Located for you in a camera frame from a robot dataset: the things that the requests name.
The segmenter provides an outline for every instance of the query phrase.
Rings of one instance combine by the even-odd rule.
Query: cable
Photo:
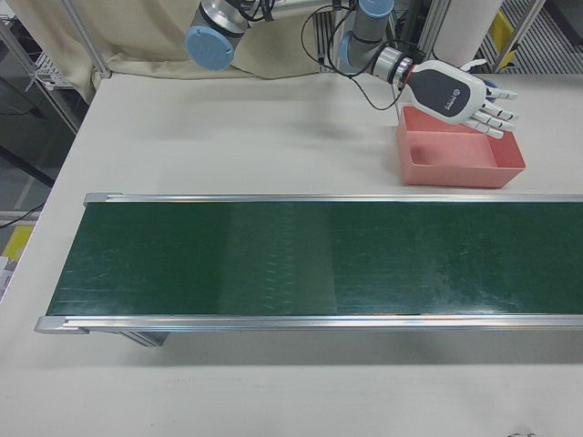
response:
[[[255,8],[253,15],[247,14],[247,12],[245,10],[243,10],[241,7],[238,7],[237,10],[241,14],[241,16],[243,18],[245,18],[247,21],[250,21],[252,23],[257,23],[257,22],[265,19],[265,10],[267,10],[269,15],[271,15],[271,12],[273,11],[274,6],[275,6],[275,0],[271,0],[267,6],[264,6],[263,0],[258,0],[257,7]],[[263,11],[263,15],[260,17],[256,17],[256,15],[260,9]]]
[[[320,60],[318,60],[315,57],[313,57],[312,55],[310,55],[310,53],[308,52],[308,49],[307,49],[307,47],[305,45],[305,41],[304,41],[303,35],[304,35],[304,32],[305,32],[305,28],[308,25],[308,23],[310,22],[310,20],[316,14],[318,14],[319,12],[321,12],[322,10],[327,9],[327,8],[331,8],[331,7],[333,8],[332,5],[326,5],[326,6],[319,7],[314,12],[312,12],[310,15],[308,15],[308,17],[306,18],[306,20],[303,22],[302,30],[300,32],[300,39],[301,39],[301,42],[302,42],[302,49],[303,49],[304,53],[306,54],[307,57],[309,57],[313,62],[315,62],[319,66],[327,66],[327,65],[325,65],[323,62],[320,62]],[[354,84],[358,87],[358,89],[360,90],[360,92],[363,93],[364,98],[366,99],[367,103],[371,107],[373,107],[377,111],[386,111],[387,109],[390,109],[391,107],[393,107],[397,103],[397,101],[401,97],[401,94],[403,93],[403,90],[401,89],[401,91],[399,92],[399,94],[397,95],[397,97],[393,100],[393,102],[391,102],[391,104],[389,104],[386,107],[378,107],[377,105],[375,105],[373,103],[373,101],[371,100],[371,98],[368,97],[368,95],[366,94],[366,92],[363,89],[363,86],[361,84],[359,84],[358,81],[355,78],[357,76],[361,75],[362,73],[364,73],[366,70],[368,70],[368,68],[371,66],[371,64],[376,61],[376,59],[381,54],[381,52],[383,50],[385,50],[386,47],[388,47],[388,44],[386,44],[386,43],[382,44],[379,47],[379,49],[375,52],[375,54],[373,56],[371,56],[371,58],[366,63],[366,65],[362,69],[360,69],[359,71],[357,71],[356,73],[346,74],[343,71],[339,70],[338,67],[335,66],[334,65],[334,62],[332,61],[332,42],[333,42],[333,39],[334,39],[334,37],[336,35],[336,32],[338,32],[338,29],[340,29],[341,25],[348,19],[348,17],[350,16],[350,14],[352,12],[354,12],[354,10],[356,9],[356,4],[354,4],[352,7],[340,6],[340,9],[347,11],[347,13],[338,22],[338,24],[334,27],[334,29],[332,30],[332,33],[330,34],[330,37],[328,38],[328,47],[326,49],[326,58],[327,58],[328,64],[329,64],[328,67],[331,68],[334,73],[336,73],[336,74],[338,74],[340,76],[346,77],[347,79],[350,79],[352,82],[354,82]]]
[[[9,226],[14,225],[15,223],[19,222],[20,220],[24,220],[26,219],[28,216],[30,216],[33,212],[38,211],[39,209],[41,209],[43,206],[45,205],[45,202],[41,203],[40,205],[38,205],[35,208],[32,208],[30,211],[28,211],[25,215],[20,216],[19,218],[15,218],[12,221],[9,221],[8,223],[1,225],[0,229],[4,229],[4,228],[8,228]]]

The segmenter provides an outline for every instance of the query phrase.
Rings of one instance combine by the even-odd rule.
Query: yellow sign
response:
[[[4,252],[2,252],[3,257],[8,257],[11,261],[18,261],[22,256],[22,252],[26,247],[26,243],[33,233],[34,226],[17,226],[8,244],[6,245]]]

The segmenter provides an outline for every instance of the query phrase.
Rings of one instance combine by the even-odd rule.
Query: pink plastic bin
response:
[[[495,139],[404,107],[397,129],[403,179],[410,185],[502,188],[525,169],[511,132]]]

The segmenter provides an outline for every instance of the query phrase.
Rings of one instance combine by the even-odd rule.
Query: white tabletop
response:
[[[583,77],[496,80],[527,170],[486,192],[583,193]],[[33,333],[88,192],[468,192],[402,186],[396,124],[331,75],[103,81],[0,305],[2,435],[579,435],[578,332]]]

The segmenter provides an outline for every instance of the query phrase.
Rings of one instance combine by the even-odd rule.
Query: metal frame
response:
[[[583,195],[122,195],[90,193],[85,205],[104,202],[583,202]],[[453,314],[352,316],[45,316],[35,331],[47,334],[113,332],[147,347],[161,346],[170,332],[223,330],[582,330],[583,315]]]
[[[120,194],[88,193],[89,203],[162,203],[162,202],[583,202],[583,194],[389,194],[389,195],[319,195],[319,194]]]
[[[161,346],[171,332],[226,330],[583,330],[583,315],[45,316],[35,327],[44,334],[116,333],[148,347]]]
[[[445,16],[451,3],[452,0],[434,0],[429,7],[427,21],[419,37],[419,49],[425,53],[424,61],[432,57],[435,42],[444,25]]]
[[[538,13],[545,5],[545,2],[546,0],[530,0],[530,4],[528,4],[525,14],[517,24],[517,28],[514,30],[504,49],[498,54],[498,58],[491,67],[494,73],[500,71],[502,68],[502,63],[506,59],[508,53],[517,49],[520,41],[527,34],[528,29],[532,26],[538,16]]]
[[[73,6],[73,3],[71,2],[71,0],[59,0],[59,2],[66,10],[66,13],[69,15],[71,24],[77,31],[79,37],[81,38],[81,44],[83,44],[83,47],[85,48],[87,54],[91,58],[91,62],[93,62],[93,65],[95,66],[96,70],[101,75],[101,78],[109,79],[111,77],[111,70],[107,66],[107,63],[103,56],[101,55],[101,53],[97,50],[97,46],[91,39],[91,36],[89,36],[89,33],[85,28],[85,25],[81,20],[81,17],[79,16],[77,10]]]
[[[66,103],[65,99],[58,94],[58,91],[48,91],[35,77],[36,66],[28,53],[20,45],[16,37],[10,32],[8,25],[0,23],[0,40],[4,42],[8,51],[16,58],[20,66],[25,70],[30,80],[35,83],[43,96],[48,100],[55,111],[60,115],[67,127],[76,134],[81,127],[81,121]]]

